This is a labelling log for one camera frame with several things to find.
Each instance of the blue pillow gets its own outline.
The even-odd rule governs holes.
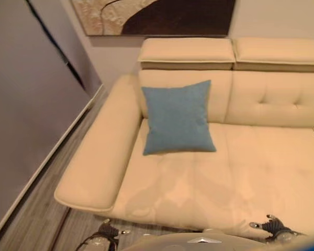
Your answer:
[[[148,106],[149,134],[143,155],[216,148],[207,124],[210,80],[181,88],[142,87]]]

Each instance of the cream leather sofa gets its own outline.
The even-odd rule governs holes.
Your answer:
[[[139,61],[144,69],[117,81],[72,158],[58,202],[244,237],[267,237],[249,222],[273,214],[314,233],[314,40],[148,39]],[[149,127],[140,87],[207,79],[217,151],[143,156]]]

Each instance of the wooden floor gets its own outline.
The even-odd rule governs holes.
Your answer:
[[[67,211],[54,198],[54,190],[75,150],[94,121],[106,99],[105,92],[100,92],[94,106],[82,118],[44,168],[35,185],[27,193],[21,204],[9,220],[9,225],[0,234],[0,251],[46,251],[51,250],[52,242],[61,220]],[[53,247],[57,251],[72,251],[78,244],[97,231],[104,218],[72,209],[63,225]],[[155,235],[185,232],[185,230],[167,227],[133,224],[113,220],[113,226],[130,230],[121,235],[119,249],[130,246],[143,234]]]

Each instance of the sofa seat cushion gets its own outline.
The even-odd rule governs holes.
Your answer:
[[[314,233],[312,129],[210,123],[215,153],[143,156],[148,130],[144,119],[114,208],[103,215],[268,237],[249,222],[273,214]]]

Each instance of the sofa backrest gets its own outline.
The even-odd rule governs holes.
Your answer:
[[[314,127],[314,73],[233,71],[225,123]]]
[[[235,60],[230,54],[229,48],[232,47],[230,40],[221,40],[224,48],[222,54],[219,51],[219,47],[214,46],[214,44],[218,45],[216,40],[197,39],[194,43],[196,49],[186,49],[186,46],[189,47],[191,44],[188,40],[164,39],[161,41],[150,39],[147,41],[150,42],[144,43],[140,56],[143,70],[139,73],[139,85],[148,87],[182,87],[210,79],[208,122],[254,126],[314,127],[314,67],[306,67],[311,63],[311,59],[314,63],[314,53],[311,53],[310,56],[307,56],[307,53],[299,53],[299,57],[296,57],[296,59],[289,58],[288,64],[286,64],[287,56],[282,55],[281,48],[274,48],[279,45],[277,41],[272,43],[270,47],[270,44],[263,43],[262,39],[257,40],[258,46],[262,46],[262,52],[257,49],[255,55],[252,55],[254,51],[249,46],[256,47],[256,43],[250,40],[251,42],[247,44],[247,40],[244,40],[238,44],[239,52],[237,58],[244,60],[255,56],[256,60],[258,60],[261,58],[260,54],[262,53],[262,59],[256,63],[242,64],[241,66],[246,67],[248,71],[234,71],[232,69],[228,70],[231,64],[226,64],[222,60],[229,60],[230,63]],[[204,58],[202,61],[196,56],[196,53],[202,54],[200,43],[203,45],[202,48],[207,48],[208,44],[212,47],[210,50],[205,50],[208,55],[201,55]],[[168,53],[159,53],[163,49],[161,46],[163,44],[164,46],[166,44],[169,45]],[[271,55],[267,55],[266,47],[269,47]],[[299,47],[306,48],[307,43],[302,42],[301,45],[299,44]],[[190,57],[185,55],[179,56],[181,53],[190,55]],[[152,58],[156,60],[153,64],[144,64],[145,60],[149,62],[152,61]],[[236,62],[234,62],[234,67],[239,63],[237,58]],[[205,67],[207,59],[211,63],[214,60],[216,61],[210,65],[212,70],[207,70]],[[277,65],[274,65],[272,59],[276,60]],[[223,64],[223,67],[227,67],[225,70],[217,70],[221,69],[221,66],[216,66],[219,60],[221,60],[220,63]],[[305,60],[305,69],[312,72],[296,72],[299,67],[302,67],[303,60]],[[188,70],[189,65],[193,64],[196,64],[195,70]],[[146,66],[150,68],[153,65],[153,68],[157,70],[144,69]],[[268,71],[275,71],[256,71],[265,69],[267,65],[270,65]],[[279,69],[283,71],[290,69],[290,71],[278,72]],[[138,91],[138,96],[142,114],[147,118],[147,106],[141,89]]]
[[[183,87],[209,79],[211,88],[208,95],[208,121],[223,123],[228,109],[232,71],[142,70],[139,73],[140,86],[146,87]],[[143,117],[148,118],[148,109],[141,89],[138,95]]]

